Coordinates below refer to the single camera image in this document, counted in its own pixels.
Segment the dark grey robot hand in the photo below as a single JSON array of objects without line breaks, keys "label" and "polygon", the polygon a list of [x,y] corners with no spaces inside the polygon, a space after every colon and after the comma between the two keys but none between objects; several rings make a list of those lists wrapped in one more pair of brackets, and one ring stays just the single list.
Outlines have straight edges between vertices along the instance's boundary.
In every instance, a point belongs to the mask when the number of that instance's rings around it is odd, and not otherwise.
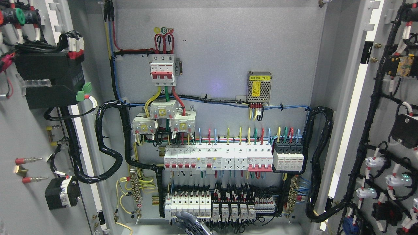
[{"label": "dark grey robot hand", "polygon": [[175,215],[178,218],[175,225],[188,235],[218,235],[216,231],[210,230],[203,221],[187,211],[176,212]]}]

